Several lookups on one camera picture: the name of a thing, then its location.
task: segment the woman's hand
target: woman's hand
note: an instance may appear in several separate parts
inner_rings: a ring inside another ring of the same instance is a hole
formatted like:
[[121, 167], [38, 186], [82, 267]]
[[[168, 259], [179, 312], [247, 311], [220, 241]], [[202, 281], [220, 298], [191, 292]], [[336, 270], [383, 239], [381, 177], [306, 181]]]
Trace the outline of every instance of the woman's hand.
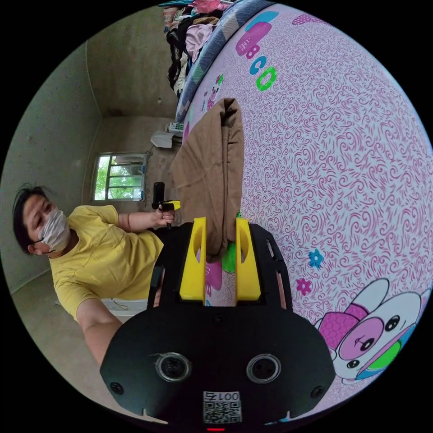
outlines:
[[155, 211], [155, 225], [165, 226], [166, 224], [173, 224], [175, 220], [175, 211], [163, 212], [161, 207]]

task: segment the face mask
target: face mask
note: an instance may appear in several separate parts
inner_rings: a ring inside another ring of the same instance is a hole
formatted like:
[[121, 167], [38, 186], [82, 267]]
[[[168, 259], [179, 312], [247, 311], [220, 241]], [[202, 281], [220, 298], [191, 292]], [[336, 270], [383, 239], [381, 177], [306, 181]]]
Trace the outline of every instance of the face mask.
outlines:
[[70, 239], [70, 230], [66, 215], [58, 208], [54, 208], [49, 214], [45, 225], [39, 232], [39, 237], [50, 247], [50, 253], [62, 251], [66, 248]]

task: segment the blue blanket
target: blue blanket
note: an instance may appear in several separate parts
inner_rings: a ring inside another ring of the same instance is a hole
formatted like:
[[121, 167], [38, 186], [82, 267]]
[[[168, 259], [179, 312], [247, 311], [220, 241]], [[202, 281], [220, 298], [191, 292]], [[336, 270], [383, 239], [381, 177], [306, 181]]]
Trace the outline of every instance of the blue blanket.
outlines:
[[255, 14], [275, 4], [268, 0], [238, 0], [225, 11], [200, 56], [186, 77], [176, 110], [176, 122], [183, 122], [195, 92], [228, 40]]

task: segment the black hair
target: black hair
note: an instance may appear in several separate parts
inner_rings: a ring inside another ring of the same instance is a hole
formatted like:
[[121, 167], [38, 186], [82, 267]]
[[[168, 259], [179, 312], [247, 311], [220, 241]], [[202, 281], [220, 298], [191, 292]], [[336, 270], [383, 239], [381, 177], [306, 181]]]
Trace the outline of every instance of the black hair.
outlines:
[[41, 195], [42, 197], [48, 198], [46, 191], [49, 191], [49, 189], [43, 186], [28, 186], [21, 188], [15, 197], [13, 210], [14, 234], [20, 248], [28, 255], [30, 255], [28, 246], [33, 244], [34, 241], [30, 239], [27, 227], [24, 224], [24, 206], [27, 200], [33, 195]]

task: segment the pile of clothes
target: pile of clothes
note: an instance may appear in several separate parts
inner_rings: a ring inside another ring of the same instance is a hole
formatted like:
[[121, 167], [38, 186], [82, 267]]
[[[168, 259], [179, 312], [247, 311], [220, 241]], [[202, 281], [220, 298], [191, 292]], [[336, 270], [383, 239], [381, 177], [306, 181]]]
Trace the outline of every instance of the pile of clothes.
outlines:
[[223, 12], [232, 2], [179, 0], [159, 5], [164, 7], [164, 32], [170, 44], [171, 66], [168, 80], [178, 98], [192, 64], [218, 25]]

